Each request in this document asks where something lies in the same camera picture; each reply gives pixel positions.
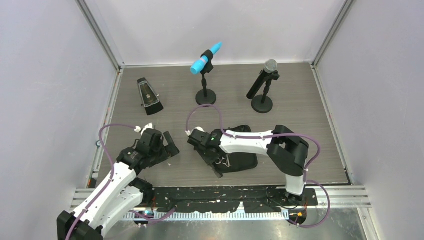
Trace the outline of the silver scissors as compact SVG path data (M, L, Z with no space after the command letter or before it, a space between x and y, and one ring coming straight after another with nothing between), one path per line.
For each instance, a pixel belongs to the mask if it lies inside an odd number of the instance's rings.
M230 166L231 166L231 164L230 164L230 162L229 162L229 160L228 159L226 159L226 158L218 158L218 159L216 159L215 161L214 161L214 163L216 164L216 165L224 165L224 166L226 166L227 168L229 168Z

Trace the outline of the black zip tool case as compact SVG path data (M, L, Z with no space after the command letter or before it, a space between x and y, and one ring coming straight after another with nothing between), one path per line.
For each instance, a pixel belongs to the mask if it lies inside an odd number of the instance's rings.
M239 125L234 128L227 128L225 130L233 131L233 132L242 132L242 133L251 133L252 130L248 125ZM207 133L211 135L210 140L212 142L218 142L217 139L212 140L212 137L220 137L219 142L221 142L221 138L224 136L220 129L215 129L211 133ZM243 153L243 152L235 152L235 153L225 153L218 147L218 143L212 143L215 149L220 154L220 158L226 158L230 162L230 167L226 167L222 164L214 164L217 168L217 172L214 172L215 175L220 179L224 174L228 173L237 173L246 170L251 170L257 167L258 165L258 157L256 154L252 153Z

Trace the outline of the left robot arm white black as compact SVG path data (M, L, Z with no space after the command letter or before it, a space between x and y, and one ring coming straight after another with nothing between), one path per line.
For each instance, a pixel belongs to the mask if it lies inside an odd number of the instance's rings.
M168 131L156 130L152 124L134 130L140 137L120 152L109 176L74 210L58 216L59 240L103 240L133 208L153 202L153 185L138 175L180 151Z

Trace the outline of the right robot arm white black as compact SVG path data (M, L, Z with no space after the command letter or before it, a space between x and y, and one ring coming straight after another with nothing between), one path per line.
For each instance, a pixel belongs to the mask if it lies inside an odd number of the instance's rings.
M208 164L227 163L231 167L236 161L231 154L253 154L269 157L285 174L285 198L291 205L299 205L306 197L305 166L309 144L298 134L283 125L265 132L237 132L216 129L211 133L201 127L186 130L188 143L194 147Z

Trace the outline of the black metronome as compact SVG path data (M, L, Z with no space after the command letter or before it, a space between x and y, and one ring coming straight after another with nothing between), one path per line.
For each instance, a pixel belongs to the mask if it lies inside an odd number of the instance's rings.
M164 110L164 106L159 99L151 84L145 77L137 80L137 86L142 100L141 106L144 107L148 116L157 114Z

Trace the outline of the left black microphone stand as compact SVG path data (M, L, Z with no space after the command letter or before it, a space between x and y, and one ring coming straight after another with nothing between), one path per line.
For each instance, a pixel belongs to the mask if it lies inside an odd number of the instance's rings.
M202 90L200 90L195 96L195 100L198 105L205 105L205 104L212 105L217 100L216 93L213 90L207 88L207 80L205 77L206 74L208 73L201 74Z

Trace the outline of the black microphone stand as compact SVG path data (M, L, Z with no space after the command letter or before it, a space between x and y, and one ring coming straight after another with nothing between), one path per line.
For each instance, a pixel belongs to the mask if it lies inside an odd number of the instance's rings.
M268 97L272 81L277 81L280 78L278 71L274 71L270 76L265 77L265 87L262 95L255 96L251 102L252 108L260 114L269 113L273 108L273 101Z
M195 100L198 105L205 105L205 104L212 105L217 100L216 93L213 90L207 88L207 80L205 77L206 74L208 73L201 74L202 90L200 90L195 96Z

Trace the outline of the right black microphone stand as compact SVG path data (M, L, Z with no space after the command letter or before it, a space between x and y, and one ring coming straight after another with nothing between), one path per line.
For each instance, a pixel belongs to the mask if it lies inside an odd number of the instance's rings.
M270 76L265 77L265 87L262 95L255 96L251 102L252 108L260 114L269 113L273 108L273 101L268 97L272 81L277 81L280 78L278 71L274 71Z

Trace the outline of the blue microphone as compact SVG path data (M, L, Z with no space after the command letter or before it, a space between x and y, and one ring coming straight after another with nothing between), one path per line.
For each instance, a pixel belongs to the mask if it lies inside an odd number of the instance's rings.
M212 59L214 58L215 54L220 50L222 47L222 42L216 43L214 46L212 46L210 49L206 50L201 57L196 60L190 67L190 72L194 75L196 74L205 74L210 73L214 66L212 64Z

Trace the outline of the black silver microphone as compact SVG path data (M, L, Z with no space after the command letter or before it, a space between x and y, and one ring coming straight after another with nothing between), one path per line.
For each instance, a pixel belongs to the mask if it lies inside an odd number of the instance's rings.
M277 71L278 63L274 59L269 59L265 62L263 69L259 73L258 78L248 91L246 97L249 100L252 100L260 88L263 86L263 84L268 80L278 80L280 78L280 75Z

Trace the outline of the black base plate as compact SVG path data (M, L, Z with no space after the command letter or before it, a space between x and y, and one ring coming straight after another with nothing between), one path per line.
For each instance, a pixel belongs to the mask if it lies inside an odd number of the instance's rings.
M234 213L240 205L248 213L276 213L281 207L315 207L316 191L304 190L301 197L290 197L283 186L156 187L144 194L141 207L167 213Z

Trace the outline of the aluminium rail front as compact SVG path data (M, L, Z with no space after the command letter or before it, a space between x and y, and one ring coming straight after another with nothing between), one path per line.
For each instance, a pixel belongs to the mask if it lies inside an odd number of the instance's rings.
M282 206L277 212L248 213L243 205L231 213L177 213L173 208L168 212L159 212L157 209L141 207L140 205L130 210L124 217L126 221L142 221L141 214L150 219L166 221L244 221L244 220L295 220L302 223L317 224L337 210L352 210L371 208L371 201L363 186L335 185L318 186L308 185L306 189L314 189L318 201L317 206L294 207L292 209Z

